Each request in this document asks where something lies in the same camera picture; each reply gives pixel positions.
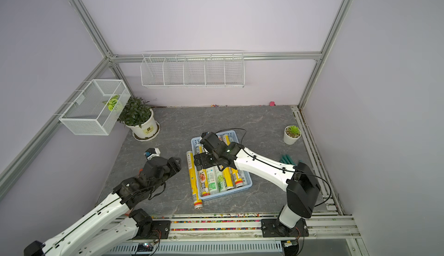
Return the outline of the large potted green plant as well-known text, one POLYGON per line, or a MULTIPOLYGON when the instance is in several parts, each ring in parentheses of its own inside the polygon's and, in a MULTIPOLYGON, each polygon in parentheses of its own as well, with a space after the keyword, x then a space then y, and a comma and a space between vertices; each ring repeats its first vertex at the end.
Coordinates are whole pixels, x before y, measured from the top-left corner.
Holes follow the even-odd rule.
POLYGON ((131 96, 117 121, 132 130, 135 138, 140 141, 152 140, 160 132, 154 111, 143 98, 131 96))

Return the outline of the green circuit board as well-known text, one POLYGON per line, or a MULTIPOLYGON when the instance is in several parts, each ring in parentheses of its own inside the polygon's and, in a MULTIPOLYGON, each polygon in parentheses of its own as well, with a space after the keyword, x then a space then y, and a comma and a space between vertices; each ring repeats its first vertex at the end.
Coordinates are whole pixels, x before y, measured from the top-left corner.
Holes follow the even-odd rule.
POLYGON ((136 249, 136 254, 138 253, 151 253, 154 251, 154 245, 151 243, 139 243, 136 249))

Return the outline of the small potted succulent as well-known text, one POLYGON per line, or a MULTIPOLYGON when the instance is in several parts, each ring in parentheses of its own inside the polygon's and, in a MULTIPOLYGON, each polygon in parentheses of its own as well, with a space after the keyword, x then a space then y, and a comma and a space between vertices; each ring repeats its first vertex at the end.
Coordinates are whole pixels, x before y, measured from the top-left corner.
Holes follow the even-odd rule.
POLYGON ((283 141, 287 145, 293 145, 301 137, 300 129, 295 125, 287 126, 284 130, 283 141))

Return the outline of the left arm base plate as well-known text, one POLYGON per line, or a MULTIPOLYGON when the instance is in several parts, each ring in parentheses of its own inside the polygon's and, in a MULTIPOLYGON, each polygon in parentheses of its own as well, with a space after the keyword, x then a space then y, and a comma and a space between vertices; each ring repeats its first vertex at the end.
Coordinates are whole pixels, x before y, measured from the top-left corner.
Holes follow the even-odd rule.
POLYGON ((143 225, 138 233, 133 237, 133 240, 142 239, 167 239, 170 234, 171 221, 170 220, 154 220, 148 225, 143 225))

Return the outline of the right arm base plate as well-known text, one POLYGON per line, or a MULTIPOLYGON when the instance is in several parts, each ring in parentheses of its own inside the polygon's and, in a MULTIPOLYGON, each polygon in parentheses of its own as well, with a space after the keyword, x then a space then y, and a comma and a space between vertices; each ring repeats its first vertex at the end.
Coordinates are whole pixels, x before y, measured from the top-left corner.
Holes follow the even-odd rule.
POLYGON ((294 227, 288 228, 278 219, 262 219, 260 229, 263 237, 308 237, 305 219, 299 219, 294 227))

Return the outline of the yellow plastic wrap roll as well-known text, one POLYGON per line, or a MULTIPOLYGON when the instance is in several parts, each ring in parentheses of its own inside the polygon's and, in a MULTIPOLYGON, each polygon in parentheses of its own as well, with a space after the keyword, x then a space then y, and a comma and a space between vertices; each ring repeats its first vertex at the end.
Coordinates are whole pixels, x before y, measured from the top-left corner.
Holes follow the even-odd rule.
MULTIPOLYGON (((230 139, 228 135, 223 135, 222 140, 225 142, 226 145, 230 145, 230 139)), ((232 176, 232 182, 234 183, 235 188, 243 187, 244 181, 242 179, 242 176, 239 174, 237 169, 230 168, 231 176, 232 176)))
POLYGON ((188 173, 189 173, 191 190, 192 190, 193 205, 194 205, 194 209, 198 210, 198 209, 202 209, 203 203, 202 203, 202 200, 198 197, 197 179, 196 179, 195 166, 194 166, 194 162, 192 160, 192 156, 193 156, 192 151, 188 151, 186 153, 188 173))
MULTIPOLYGON (((204 149, 202 145, 198 144, 195 146, 195 152, 196 154, 201 154, 204 152, 204 149)), ((201 187, 201 196, 205 197, 210 195, 209 187, 208 187, 208 178, 207 178, 207 172, 205 169, 201 169, 198 171, 198 178, 200 181, 200 187, 201 187)))
POLYGON ((229 168, 225 168, 222 172, 223 172, 223 175, 225 177, 226 184, 227 184, 227 191, 228 190, 233 190, 234 189, 234 184, 232 182, 232 177, 231 177, 229 168))

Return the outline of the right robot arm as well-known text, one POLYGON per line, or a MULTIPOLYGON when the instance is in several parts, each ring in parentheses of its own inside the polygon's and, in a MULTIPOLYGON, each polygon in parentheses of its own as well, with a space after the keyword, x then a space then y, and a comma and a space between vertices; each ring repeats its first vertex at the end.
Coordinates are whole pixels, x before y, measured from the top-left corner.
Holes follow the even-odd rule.
POLYGON ((220 171, 232 168, 249 172, 286 192, 287 202, 278 216, 278 226, 293 229, 300 220, 312 217, 321 187, 307 164, 271 160, 240 143, 228 145, 213 132, 204 132, 200 144, 204 152, 194 156, 197 169, 217 167, 220 171))

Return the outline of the white green plastic wrap roll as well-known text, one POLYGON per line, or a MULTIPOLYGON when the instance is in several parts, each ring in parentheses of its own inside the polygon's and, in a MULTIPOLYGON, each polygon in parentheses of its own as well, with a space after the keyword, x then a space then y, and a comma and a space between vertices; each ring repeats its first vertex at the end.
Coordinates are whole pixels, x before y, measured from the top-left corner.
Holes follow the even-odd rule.
POLYGON ((208 189, 210 195, 217 194, 219 192, 219 187, 217 184, 215 168, 207 169, 207 177, 208 177, 208 189))
POLYGON ((227 191, 227 184, 223 172, 221 172, 218 167, 215 168, 215 172, 216 172, 216 182, 219 188, 219 192, 227 191))

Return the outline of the teal rubber glove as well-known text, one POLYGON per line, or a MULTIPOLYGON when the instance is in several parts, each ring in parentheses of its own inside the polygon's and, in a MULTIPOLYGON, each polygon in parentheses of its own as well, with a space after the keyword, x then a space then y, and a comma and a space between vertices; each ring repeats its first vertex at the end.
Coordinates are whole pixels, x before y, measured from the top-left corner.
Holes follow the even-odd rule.
POLYGON ((304 163, 304 162, 301 161, 301 160, 294 161, 294 160, 291 158, 291 156, 289 156, 288 154, 283 154, 283 155, 281 156, 281 159, 280 159, 279 162, 280 162, 280 163, 284 163, 284 164, 286 164, 286 165, 293 165, 293 166, 295 166, 295 167, 297 167, 297 166, 301 165, 302 163, 304 163))

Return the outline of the light blue plastic basket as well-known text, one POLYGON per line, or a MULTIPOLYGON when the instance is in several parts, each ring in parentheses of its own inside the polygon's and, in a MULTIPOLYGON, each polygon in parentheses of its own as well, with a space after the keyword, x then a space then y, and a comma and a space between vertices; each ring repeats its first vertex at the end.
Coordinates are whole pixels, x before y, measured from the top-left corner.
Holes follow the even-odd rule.
MULTIPOLYGON (((195 138, 192 138, 192 140, 191 140, 191 148, 192 148, 192 152, 193 152, 193 156, 192 156, 193 162, 194 162, 194 155, 197 155, 196 152, 195 152, 195 146, 198 145, 198 144, 201 145, 200 140, 201 140, 200 137, 195 137, 195 138)), ((197 188, 198 188, 198 197, 202 201, 211 200, 211 199, 221 198, 223 196, 228 196, 228 195, 234 194, 236 192, 245 191, 245 190, 251 188, 251 186, 253 185, 253 182, 251 180, 250 174, 248 172, 244 172, 242 170, 239 170, 238 172, 242 176, 242 179, 244 181, 244 186, 243 187, 239 187, 239 188, 235 188, 234 187, 233 190, 228 190, 228 191, 225 191, 225 192, 218 192, 217 194, 213 194, 213 195, 208 195, 208 196, 202 197, 201 196, 200 181, 199 181, 199 178, 198 178, 198 170, 195 167, 195 174, 196 174, 197 188)))

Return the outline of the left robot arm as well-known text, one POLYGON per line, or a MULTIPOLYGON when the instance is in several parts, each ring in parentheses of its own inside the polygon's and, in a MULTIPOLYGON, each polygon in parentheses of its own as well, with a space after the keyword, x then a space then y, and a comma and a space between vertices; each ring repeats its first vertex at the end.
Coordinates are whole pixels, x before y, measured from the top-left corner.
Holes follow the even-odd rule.
POLYGON ((153 219, 136 205, 156 197, 159 187, 181 171, 180 158, 153 157, 139 175, 123 180, 93 210, 44 241, 29 244, 25 256, 101 256, 116 245, 135 237, 160 237, 153 219))

